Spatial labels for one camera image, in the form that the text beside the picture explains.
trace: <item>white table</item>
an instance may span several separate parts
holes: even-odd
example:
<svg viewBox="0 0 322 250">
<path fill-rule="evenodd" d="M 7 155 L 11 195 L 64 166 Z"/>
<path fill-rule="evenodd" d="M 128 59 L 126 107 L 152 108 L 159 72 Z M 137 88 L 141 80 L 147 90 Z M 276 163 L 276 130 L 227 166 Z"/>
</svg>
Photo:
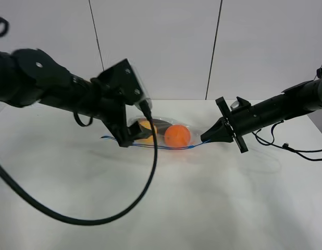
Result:
<svg viewBox="0 0 322 250">
<path fill-rule="evenodd" d="M 214 101 L 153 105 L 154 116 L 202 130 L 220 117 Z M 128 117 L 138 114 L 128 108 Z M 81 128 L 72 114 L 55 108 L 6 107 L 0 113 L 0 162 L 48 207 L 76 218 L 104 218 L 137 197 L 153 157 L 152 149 L 100 140 L 106 133 L 100 121 Z M 269 129 L 261 136 L 269 138 Z M 250 134 L 244 139 L 245 154 L 236 143 L 160 151 L 142 202 L 98 227 L 48 218 L 0 179 L 0 250 L 322 250 L 322 162 L 261 146 Z M 322 135 L 307 116 L 279 125 L 276 139 L 298 149 L 322 148 Z"/>
</svg>

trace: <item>yellow ball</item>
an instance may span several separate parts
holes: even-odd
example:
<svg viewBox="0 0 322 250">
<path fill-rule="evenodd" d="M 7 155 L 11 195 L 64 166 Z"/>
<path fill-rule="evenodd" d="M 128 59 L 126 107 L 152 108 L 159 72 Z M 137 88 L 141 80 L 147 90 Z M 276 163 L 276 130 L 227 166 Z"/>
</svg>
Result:
<svg viewBox="0 0 322 250">
<path fill-rule="evenodd" d="M 143 126 L 146 129 L 152 130 L 151 124 L 150 124 L 149 121 L 140 121 L 139 124 L 140 124 L 140 126 Z M 154 124 L 153 124 L 153 127 L 155 129 L 155 133 L 157 133 L 157 128 L 156 128 L 156 126 Z M 152 144 L 153 143 L 153 136 L 150 136 L 147 139 L 140 139 L 138 141 L 141 142 L 141 143 Z"/>
</svg>

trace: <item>white tabletop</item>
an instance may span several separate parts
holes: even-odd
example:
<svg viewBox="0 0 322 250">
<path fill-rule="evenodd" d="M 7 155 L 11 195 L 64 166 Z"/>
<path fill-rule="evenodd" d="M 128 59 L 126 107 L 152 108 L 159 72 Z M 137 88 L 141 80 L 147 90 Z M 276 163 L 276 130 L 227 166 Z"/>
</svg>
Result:
<svg viewBox="0 0 322 250">
<path fill-rule="evenodd" d="M 153 115 L 206 130 L 220 117 L 214 101 L 154 101 Z M 128 108 L 128 117 L 140 115 Z M 42 105 L 0 112 L 0 162 L 27 192 L 67 216 L 99 219 L 126 208 L 150 173 L 153 150 L 100 140 L 100 121 L 79 127 L 73 115 Z M 307 116 L 276 128 L 276 143 L 322 148 Z M 269 128 L 261 136 L 270 139 Z M 160 151 L 146 197 L 103 226 L 55 221 L 0 179 L 0 250 L 322 250 L 322 162 L 259 145 L 209 143 Z"/>
</svg>

